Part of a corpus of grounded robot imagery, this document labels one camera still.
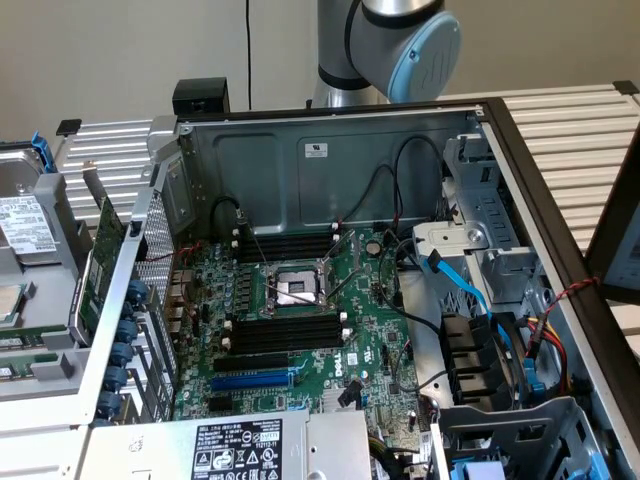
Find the CPU socket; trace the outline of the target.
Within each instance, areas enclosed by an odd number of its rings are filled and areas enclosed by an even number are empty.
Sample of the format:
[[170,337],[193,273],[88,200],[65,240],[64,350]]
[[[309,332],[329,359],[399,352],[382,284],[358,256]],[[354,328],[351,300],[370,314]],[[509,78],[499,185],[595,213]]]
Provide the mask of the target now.
[[[336,309],[335,302],[327,301],[325,295],[330,291],[331,267],[323,266],[321,260],[300,260],[291,262],[269,263],[260,270],[259,285],[261,298],[258,313],[264,317],[286,317],[297,313],[324,314]],[[296,305],[277,307],[272,303],[265,284],[290,283],[289,291],[314,292],[321,306]]]

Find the silver disk bay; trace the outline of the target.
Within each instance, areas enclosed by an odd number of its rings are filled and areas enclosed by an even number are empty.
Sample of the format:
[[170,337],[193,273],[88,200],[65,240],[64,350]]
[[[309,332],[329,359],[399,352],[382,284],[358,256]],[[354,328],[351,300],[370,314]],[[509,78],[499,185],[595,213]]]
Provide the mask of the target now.
[[456,184],[457,222],[446,219],[413,228],[416,253],[425,260],[436,250],[467,282],[482,292],[494,312],[517,317],[544,310],[544,274],[526,233],[518,230],[499,164],[489,142],[479,134],[446,142],[444,166]]

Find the thin metal locking lever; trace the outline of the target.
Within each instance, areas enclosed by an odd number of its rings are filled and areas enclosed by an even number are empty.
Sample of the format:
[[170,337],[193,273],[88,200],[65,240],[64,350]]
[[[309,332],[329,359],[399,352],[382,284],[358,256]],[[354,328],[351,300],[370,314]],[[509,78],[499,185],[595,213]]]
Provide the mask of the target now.
[[317,299],[314,292],[289,291],[290,283],[277,283],[275,285],[266,283],[266,291],[272,303],[277,307],[289,307],[296,305],[315,305],[321,306],[322,303]]
[[249,233],[251,234],[251,238],[253,239],[253,242],[254,242],[254,244],[255,244],[255,246],[256,246],[259,254],[260,254],[261,260],[262,260],[262,262],[264,263],[264,265],[266,267],[266,266],[268,266],[268,260],[267,260],[267,258],[265,256],[264,251],[263,251],[263,249],[262,249],[262,247],[261,247],[261,245],[259,243],[259,240],[258,240],[258,238],[256,236],[254,227],[250,222],[249,222],[248,226],[249,226]]

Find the open PC case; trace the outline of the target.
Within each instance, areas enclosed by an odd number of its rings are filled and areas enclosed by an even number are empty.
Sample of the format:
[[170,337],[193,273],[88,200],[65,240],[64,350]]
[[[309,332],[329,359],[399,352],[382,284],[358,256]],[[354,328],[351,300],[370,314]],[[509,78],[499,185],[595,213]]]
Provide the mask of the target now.
[[[431,425],[456,407],[440,346],[441,317],[494,312],[484,295],[434,250],[422,260],[413,228],[445,219],[446,142],[479,134],[491,146],[518,230],[526,233],[544,269],[544,310],[517,317],[525,357],[535,361],[545,399],[527,396],[513,410],[570,397],[584,411],[613,480],[640,480],[640,364],[629,350],[533,158],[503,103],[461,102],[419,107],[300,111],[237,118],[158,118],[146,137],[151,169],[133,209],[124,213],[101,180],[125,235],[91,343],[88,366],[94,396],[87,437],[100,427],[166,423],[172,416],[179,360],[169,333],[167,290],[187,247],[232,240],[249,222],[259,234],[370,229],[383,234],[411,264],[395,273],[401,314],[412,319],[410,341],[426,428],[409,449],[392,447],[368,429],[371,480],[437,480]],[[326,142],[327,158],[306,158],[304,144]],[[149,288],[147,302],[126,299],[130,280]],[[135,321],[127,384],[118,415],[102,418],[96,405],[121,320]]]

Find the metal socket cover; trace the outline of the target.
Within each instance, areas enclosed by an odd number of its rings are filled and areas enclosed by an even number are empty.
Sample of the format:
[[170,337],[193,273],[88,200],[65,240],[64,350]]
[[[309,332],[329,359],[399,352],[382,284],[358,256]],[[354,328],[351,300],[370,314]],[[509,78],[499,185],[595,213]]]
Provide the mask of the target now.
[[336,296],[349,282],[353,279],[353,277],[361,271],[360,265],[360,240],[355,236],[354,230],[349,230],[347,233],[340,235],[335,235],[334,243],[328,252],[322,257],[321,264],[325,266],[332,255],[337,253],[340,248],[347,242],[350,242],[353,246],[353,270],[345,277],[344,280],[340,281],[334,288],[332,288],[328,294],[325,295],[325,299],[329,301],[332,297]]

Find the long black expansion slot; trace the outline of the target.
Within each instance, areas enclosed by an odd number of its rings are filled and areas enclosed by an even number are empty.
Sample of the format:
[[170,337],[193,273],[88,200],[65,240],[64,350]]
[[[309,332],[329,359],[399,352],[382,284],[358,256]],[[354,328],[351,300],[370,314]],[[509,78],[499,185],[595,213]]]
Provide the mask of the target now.
[[286,353],[224,356],[213,361],[213,370],[216,373],[248,372],[288,368],[289,356]]

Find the grey parts rack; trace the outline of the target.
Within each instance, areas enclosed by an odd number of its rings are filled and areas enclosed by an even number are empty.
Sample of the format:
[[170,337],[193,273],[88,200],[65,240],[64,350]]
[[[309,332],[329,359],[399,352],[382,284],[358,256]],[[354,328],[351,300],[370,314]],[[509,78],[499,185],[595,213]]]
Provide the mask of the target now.
[[0,402],[78,391],[90,343],[78,311],[91,248],[61,174],[0,196]]

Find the grey drive cage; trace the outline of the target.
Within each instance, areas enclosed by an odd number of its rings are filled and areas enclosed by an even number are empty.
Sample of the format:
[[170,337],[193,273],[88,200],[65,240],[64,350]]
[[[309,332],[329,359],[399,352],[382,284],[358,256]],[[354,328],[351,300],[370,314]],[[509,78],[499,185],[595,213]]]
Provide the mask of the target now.
[[502,412],[442,409],[431,438],[437,480],[451,480],[457,462],[478,461],[499,461],[506,480],[582,480],[590,454],[602,454],[584,411],[570,397]]

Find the blue disk bracket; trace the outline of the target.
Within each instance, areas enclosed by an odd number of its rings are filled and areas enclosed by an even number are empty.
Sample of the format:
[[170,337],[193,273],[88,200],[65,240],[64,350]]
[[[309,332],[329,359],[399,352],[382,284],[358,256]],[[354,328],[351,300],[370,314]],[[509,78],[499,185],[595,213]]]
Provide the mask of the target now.
[[57,168],[51,148],[47,140],[42,137],[38,131],[35,131],[31,138],[31,146],[40,156],[44,171],[46,173],[56,173]]

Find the blue cage clip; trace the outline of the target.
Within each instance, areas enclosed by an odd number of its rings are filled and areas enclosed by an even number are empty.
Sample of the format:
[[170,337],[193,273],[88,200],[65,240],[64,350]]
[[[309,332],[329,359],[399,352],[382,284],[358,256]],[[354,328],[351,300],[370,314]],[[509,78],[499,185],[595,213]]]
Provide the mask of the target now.
[[582,480],[611,480],[608,466],[600,452],[594,451],[590,454],[590,465],[584,472]]

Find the silver rear port block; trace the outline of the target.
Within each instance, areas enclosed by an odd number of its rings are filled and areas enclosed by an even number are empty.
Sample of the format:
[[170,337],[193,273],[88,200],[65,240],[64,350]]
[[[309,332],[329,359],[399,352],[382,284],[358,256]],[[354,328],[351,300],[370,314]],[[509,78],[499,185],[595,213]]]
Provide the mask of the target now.
[[178,335],[191,321],[194,272],[191,269],[176,270],[167,290],[166,321],[171,335]]

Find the blue drive connector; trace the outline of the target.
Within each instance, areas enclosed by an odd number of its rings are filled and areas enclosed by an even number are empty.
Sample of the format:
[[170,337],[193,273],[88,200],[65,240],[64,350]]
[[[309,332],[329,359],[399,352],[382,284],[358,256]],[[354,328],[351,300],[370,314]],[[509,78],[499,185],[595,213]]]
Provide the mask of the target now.
[[523,368],[528,389],[528,402],[533,404],[543,401],[545,399],[546,387],[537,377],[535,361],[532,358],[525,357]]

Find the blue plastic block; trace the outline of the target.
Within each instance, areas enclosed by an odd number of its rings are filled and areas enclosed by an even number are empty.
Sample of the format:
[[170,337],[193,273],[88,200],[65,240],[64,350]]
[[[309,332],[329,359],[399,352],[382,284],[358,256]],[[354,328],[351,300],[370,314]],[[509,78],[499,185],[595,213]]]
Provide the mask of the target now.
[[450,471],[451,480],[506,480],[499,461],[457,462]]

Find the black box device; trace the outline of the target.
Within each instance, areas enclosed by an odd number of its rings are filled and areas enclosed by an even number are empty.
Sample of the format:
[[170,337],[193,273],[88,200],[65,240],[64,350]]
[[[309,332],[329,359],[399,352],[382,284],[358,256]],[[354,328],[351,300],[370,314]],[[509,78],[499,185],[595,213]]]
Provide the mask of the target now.
[[179,80],[172,95],[172,107],[175,115],[229,113],[227,78]]

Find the blue expansion slot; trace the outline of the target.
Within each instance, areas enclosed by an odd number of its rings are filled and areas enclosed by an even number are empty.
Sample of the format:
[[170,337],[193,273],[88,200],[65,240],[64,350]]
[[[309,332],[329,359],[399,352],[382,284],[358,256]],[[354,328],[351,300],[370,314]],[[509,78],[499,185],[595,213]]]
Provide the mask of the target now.
[[214,392],[288,387],[291,375],[286,370],[216,376],[211,379]]

